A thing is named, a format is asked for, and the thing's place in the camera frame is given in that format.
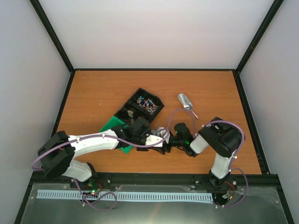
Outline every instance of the cable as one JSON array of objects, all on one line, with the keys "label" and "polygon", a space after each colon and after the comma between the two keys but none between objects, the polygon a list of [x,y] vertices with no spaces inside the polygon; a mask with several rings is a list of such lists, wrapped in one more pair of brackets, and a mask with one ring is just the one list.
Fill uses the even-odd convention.
[{"label": "cable", "polygon": [[37,158],[32,162],[32,164],[31,164],[31,169],[33,169],[34,171],[43,171],[42,168],[36,168],[36,167],[34,167],[34,165],[35,165],[38,161],[40,161],[43,157],[45,157],[46,155],[50,154],[51,152],[53,152],[53,151],[59,149],[60,147],[69,145],[69,144],[71,144],[71,143],[74,143],[74,142],[76,142],[76,141],[77,141],[77,140],[74,139],[74,140],[71,140],[71,141],[62,143],[62,144],[60,144],[60,145],[58,145],[58,146],[55,146],[54,148],[50,149],[49,151],[43,153],[41,156],[37,157]]},{"label": "cable", "polygon": [[[87,198],[84,196],[84,194],[83,194],[83,192],[82,192],[82,190],[81,190],[81,188],[80,188],[80,186],[79,186],[77,180],[76,180],[75,178],[73,178],[73,180],[74,180],[74,183],[75,183],[75,185],[77,186],[77,188],[78,188],[78,190],[79,190],[79,192],[80,192],[80,195],[82,196],[83,201],[84,201],[86,204],[88,204],[90,207],[92,207],[93,209],[96,209],[96,210],[98,210],[98,211],[110,211],[111,209],[113,209],[113,208],[116,206],[116,204],[117,204],[117,196],[116,196],[116,194],[113,193],[113,192],[107,192],[107,193],[103,194],[101,197],[99,197],[97,200],[95,200],[94,202],[90,203],[90,202],[87,200]],[[102,198],[105,197],[106,195],[113,195],[114,198],[115,198],[115,202],[114,202],[114,204],[113,204],[109,209],[104,209],[104,210],[103,210],[103,209],[98,209],[98,208],[96,208],[96,207],[93,206],[93,204],[97,203],[100,199],[102,199]]]},{"label": "cable", "polygon": [[55,146],[54,148],[50,149],[49,151],[43,153],[42,155],[40,155],[39,157],[37,157],[31,164],[31,168],[35,171],[43,171],[42,168],[36,168],[34,165],[40,161],[43,157],[45,157],[46,155],[52,153],[53,151],[59,149],[60,147],[63,147],[63,146],[66,146],[66,145],[69,145],[71,143],[74,143],[74,142],[77,142],[77,141],[81,141],[81,140],[86,140],[86,139],[91,139],[91,138],[98,138],[98,137],[102,137],[102,138],[111,138],[111,139],[116,139],[118,141],[121,141],[121,142],[124,142],[124,143],[127,143],[129,145],[132,145],[132,146],[135,146],[135,147],[140,147],[140,148],[149,148],[149,147],[153,147],[153,146],[156,146],[156,145],[159,145],[160,143],[164,142],[168,136],[169,136],[169,131],[167,129],[161,129],[160,131],[166,131],[166,135],[164,138],[162,138],[161,141],[155,143],[155,144],[151,144],[151,145],[137,145],[137,144],[134,144],[132,142],[128,142],[124,139],[121,139],[121,138],[118,138],[118,137],[115,137],[115,136],[112,136],[112,135],[108,135],[108,134],[94,134],[94,135],[89,135],[89,136],[85,136],[85,137],[79,137],[79,139],[75,139],[75,140],[71,140],[71,141],[68,141],[68,142],[65,142],[65,143],[62,143],[58,146]]},{"label": "cable", "polygon": [[[170,135],[170,132],[169,132],[169,126],[170,126],[172,117],[174,116],[174,114],[175,114],[177,111],[186,111],[186,112],[190,115],[190,117],[191,117],[192,120],[193,120],[194,135],[196,136],[196,123],[195,123],[195,119],[194,119],[194,117],[193,117],[187,110],[185,110],[185,109],[177,109],[177,110],[175,110],[175,111],[171,114],[171,116],[170,116],[170,118],[169,118],[169,122],[168,122],[167,129],[163,128],[163,129],[160,129],[160,130],[159,130],[160,132],[161,132],[161,131],[166,131],[166,133],[164,133],[164,136],[162,137],[162,140],[159,141],[159,142],[157,142],[157,143],[155,143],[155,144],[152,144],[152,145],[146,145],[146,146],[145,146],[145,145],[137,145],[137,144],[134,144],[134,143],[132,143],[132,142],[128,142],[128,141],[126,141],[126,140],[124,140],[124,139],[121,139],[121,138],[118,138],[118,137],[115,137],[115,136],[112,136],[112,135],[95,134],[95,135],[90,135],[90,136],[81,137],[81,138],[79,138],[79,139],[71,140],[71,141],[68,141],[68,142],[64,142],[64,143],[62,143],[62,144],[60,144],[60,145],[58,145],[58,146],[53,147],[52,149],[50,149],[50,150],[48,150],[47,152],[43,153],[42,155],[38,156],[38,157],[32,162],[32,164],[31,164],[31,168],[32,168],[33,170],[35,170],[35,171],[43,171],[42,168],[36,168],[36,167],[34,166],[34,165],[35,165],[38,161],[40,161],[43,157],[47,156],[48,154],[52,153],[53,151],[55,151],[55,150],[57,150],[57,149],[59,149],[59,148],[61,148],[61,147],[63,147],[63,146],[69,145],[69,144],[71,144],[71,143],[74,143],[74,142],[77,142],[77,141],[80,141],[80,140],[90,139],[90,138],[96,138],[96,137],[111,138],[111,139],[116,139],[116,140],[118,140],[118,141],[124,142],[124,143],[129,144],[129,145],[132,145],[132,146],[135,146],[135,147],[141,147],[141,148],[148,148],[148,147],[153,147],[153,146],[159,145],[160,143],[164,142],[164,141],[168,138],[168,136]],[[101,197],[99,197],[96,201],[90,203],[90,202],[86,199],[86,197],[84,196],[84,194],[83,194],[83,192],[82,192],[82,190],[81,190],[81,188],[80,188],[80,186],[79,186],[77,180],[74,179],[74,178],[73,178],[73,180],[74,180],[74,183],[76,184],[76,186],[77,186],[77,188],[78,188],[78,190],[79,190],[79,192],[80,192],[80,194],[81,194],[81,196],[82,196],[82,200],[85,201],[85,203],[87,203],[87,204],[88,204],[89,206],[91,206],[92,208],[94,208],[94,209],[96,209],[96,210],[98,210],[98,211],[109,211],[109,210],[111,210],[111,209],[113,209],[113,208],[115,207],[115,205],[116,205],[116,203],[117,203],[117,196],[116,196],[116,194],[114,194],[113,192],[107,192],[107,193],[103,194]],[[100,199],[102,199],[105,195],[108,195],[108,194],[112,194],[112,195],[115,197],[115,203],[114,203],[114,205],[113,205],[111,208],[106,209],[106,210],[101,210],[101,209],[98,209],[98,208],[96,208],[96,207],[93,206],[94,203],[98,202]]]},{"label": "cable", "polygon": [[234,193],[235,193],[235,187],[231,183],[229,183],[229,182],[226,182],[226,184],[229,186],[229,190],[233,190],[233,194],[231,195],[231,197],[233,197]]},{"label": "cable", "polygon": [[[194,132],[195,132],[194,135],[196,135],[196,123],[195,123],[195,119],[194,119],[194,117],[191,115],[191,113],[189,113],[189,112],[188,112],[187,110],[185,110],[185,109],[176,109],[174,112],[172,112],[172,114],[171,114],[171,116],[170,116],[170,118],[169,118],[169,122],[168,122],[168,126],[167,126],[167,128],[163,128],[163,129],[160,129],[160,130],[159,130],[160,132],[161,132],[161,131],[166,131],[166,135],[165,135],[165,137],[163,137],[161,141],[159,141],[159,142],[157,142],[157,143],[155,143],[155,144],[152,144],[152,145],[146,145],[146,146],[145,146],[145,145],[137,145],[137,144],[134,144],[134,143],[132,143],[132,142],[128,142],[128,141],[126,141],[126,140],[124,140],[124,139],[121,139],[121,138],[118,138],[118,137],[115,137],[115,136],[112,136],[112,135],[107,135],[107,134],[94,134],[94,135],[89,135],[89,136],[81,137],[81,138],[79,138],[79,140],[85,140],[85,139],[90,139],[90,138],[103,137],[103,138],[116,139],[116,140],[118,140],[118,141],[124,142],[124,143],[126,143],[126,144],[131,145],[131,146],[139,147],[139,148],[149,148],[149,147],[153,147],[153,146],[159,145],[160,143],[164,142],[164,141],[168,138],[168,136],[170,135],[170,133],[169,133],[169,126],[170,126],[172,117],[174,116],[174,114],[175,114],[177,111],[185,111],[185,112],[187,112],[187,113],[190,115],[190,117],[191,117],[192,120],[193,120],[193,126],[194,126]],[[42,155],[40,155],[39,157],[37,157],[37,158],[32,162],[32,164],[31,164],[31,168],[32,168],[34,171],[43,171],[42,168],[36,168],[36,167],[34,167],[34,165],[35,165],[38,161],[40,161],[43,157],[45,157],[46,155],[48,155],[48,154],[52,153],[53,151],[59,149],[60,147],[69,145],[69,144],[74,143],[74,142],[77,142],[77,141],[78,141],[78,140],[75,139],[75,140],[71,140],[71,141],[62,143],[62,144],[60,144],[60,145],[58,145],[58,146],[55,146],[54,148],[50,149],[49,151],[43,153]]]},{"label": "cable", "polygon": [[168,125],[167,125],[167,130],[169,130],[169,126],[170,126],[170,123],[171,123],[171,120],[172,120],[172,117],[174,116],[174,114],[178,111],[185,111],[186,113],[188,113],[193,121],[193,128],[194,128],[194,136],[196,137],[196,122],[195,122],[195,119],[193,117],[193,115],[188,111],[188,110],[185,110],[185,109],[176,109],[174,112],[172,112],[172,114],[170,115],[170,118],[169,118],[169,122],[168,122]]},{"label": "cable", "polygon": [[100,186],[100,192],[103,190],[103,187],[102,187],[102,182],[101,182],[101,180],[99,180],[98,181],[98,184],[99,184],[99,186]]},{"label": "cable", "polygon": [[[225,124],[229,124],[231,126],[234,126],[235,128],[237,128],[240,133],[241,133],[241,136],[242,136],[242,139],[241,139],[241,143],[239,145],[239,147],[236,149],[235,153],[233,154],[233,156],[236,156],[237,153],[239,152],[240,148],[242,148],[243,144],[244,144],[244,141],[245,141],[245,134],[244,134],[244,131],[236,124],[230,122],[230,121],[225,121],[225,120],[215,120],[215,121],[211,121],[209,123],[207,123],[205,126],[207,125],[211,125],[211,124],[217,124],[217,123],[225,123]],[[228,169],[230,169],[230,167],[232,166],[232,163],[233,161],[235,160],[235,158],[233,157],[231,160],[230,160],[230,163],[228,165]]]},{"label": "cable", "polygon": [[232,204],[232,205],[228,205],[228,206],[222,205],[223,208],[232,208],[232,207],[236,206],[236,205],[239,204],[241,201],[243,201],[244,198],[245,198],[246,195],[247,195],[247,191],[248,191],[248,180],[247,180],[247,177],[246,177],[245,173],[244,173],[243,170],[241,170],[240,168],[234,168],[234,169],[232,169],[232,171],[234,171],[234,170],[239,170],[239,171],[242,173],[242,175],[244,176],[244,179],[245,179],[245,182],[246,182],[246,191],[245,191],[243,197],[241,197],[241,199],[240,199],[239,201],[237,201],[236,203],[234,203],[234,204]]}]

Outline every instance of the white wall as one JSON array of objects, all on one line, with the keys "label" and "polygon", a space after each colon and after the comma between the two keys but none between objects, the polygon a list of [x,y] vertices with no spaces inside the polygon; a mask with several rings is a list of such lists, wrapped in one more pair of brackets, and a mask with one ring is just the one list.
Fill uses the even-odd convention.
[{"label": "white wall", "polygon": [[75,68],[227,68],[273,0],[40,0]]},{"label": "white wall", "polygon": [[6,0],[0,21],[0,222],[11,224],[69,72],[29,0]]},{"label": "white wall", "polygon": [[272,173],[299,223],[299,1],[286,0],[241,73]]}]

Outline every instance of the wooden table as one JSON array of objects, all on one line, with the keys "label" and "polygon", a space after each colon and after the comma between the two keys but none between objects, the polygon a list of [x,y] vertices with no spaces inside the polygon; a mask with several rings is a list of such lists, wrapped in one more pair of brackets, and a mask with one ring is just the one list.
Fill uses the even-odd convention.
[{"label": "wooden table", "polygon": [[[167,126],[170,114],[182,108],[177,95],[186,94],[199,115],[197,131],[218,116],[238,124],[246,141],[233,167],[246,174],[261,174],[233,74],[230,71],[77,71],[60,120],[58,131],[68,135],[98,132],[139,88],[160,97],[163,110],[152,122],[152,129]],[[171,123],[185,122],[193,132],[192,120],[185,112],[178,112]],[[188,157],[176,148],[161,155],[150,150],[128,154],[121,150],[103,150],[77,158],[90,162],[100,172],[136,173],[194,173],[207,174],[215,158],[211,147],[197,157]]]}]

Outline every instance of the green tray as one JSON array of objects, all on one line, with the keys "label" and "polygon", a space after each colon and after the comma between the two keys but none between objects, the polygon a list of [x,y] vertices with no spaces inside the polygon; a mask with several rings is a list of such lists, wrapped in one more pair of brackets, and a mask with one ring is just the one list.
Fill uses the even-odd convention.
[{"label": "green tray", "polygon": [[[124,122],[117,117],[113,116],[100,130],[100,132],[104,132],[108,129],[111,129],[112,127],[123,125]],[[128,146],[125,148],[120,148],[125,153],[128,153],[131,150],[132,146]]]}]

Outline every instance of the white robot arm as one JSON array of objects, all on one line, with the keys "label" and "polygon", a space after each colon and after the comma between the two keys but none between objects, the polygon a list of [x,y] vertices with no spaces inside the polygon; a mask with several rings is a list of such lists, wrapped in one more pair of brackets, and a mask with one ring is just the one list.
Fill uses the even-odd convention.
[{"label": "white robot arm", "polygon": [[210,171],[210,182],[216,188],[222,185],[230,172],[234,154],[242,142],[241,133],[231,125],[218,123],[202,127],[195,139],[184,123],[175,125],[175,131],[176,136],[170,133],[163,138],[165,134],[163,128],[151,131],[148,121],[139,118],[127,128],[116,126],[101,133],[67,136],[65,132],[58,132],[38,151],[38,154],[41,156],[62,142],[70,142],[60,150],[41,158],[44,173],[48,178],[63,175],[85,182],[96,172],[90,163],[81,163],[75,158],[86,153],[127,147],[128,143],[132,143],[137,145],[139,151],[154,149],[162,154],[169,153],[173,146],[181,147],[187,155],[195,157],[210,145],[217,153]]}]

